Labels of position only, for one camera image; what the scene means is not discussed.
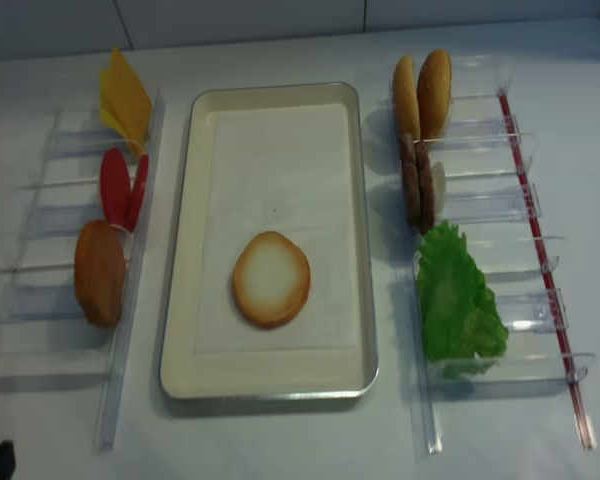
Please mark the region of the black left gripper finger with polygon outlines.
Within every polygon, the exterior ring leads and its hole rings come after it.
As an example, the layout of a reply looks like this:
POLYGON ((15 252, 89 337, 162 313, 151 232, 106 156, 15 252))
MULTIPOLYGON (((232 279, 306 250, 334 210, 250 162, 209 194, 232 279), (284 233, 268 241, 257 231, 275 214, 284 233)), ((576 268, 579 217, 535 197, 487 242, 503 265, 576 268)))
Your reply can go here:
POLYGON ((0 480, 11 480, 15 472, 15 449, 11 440, 0 442, 0 480))

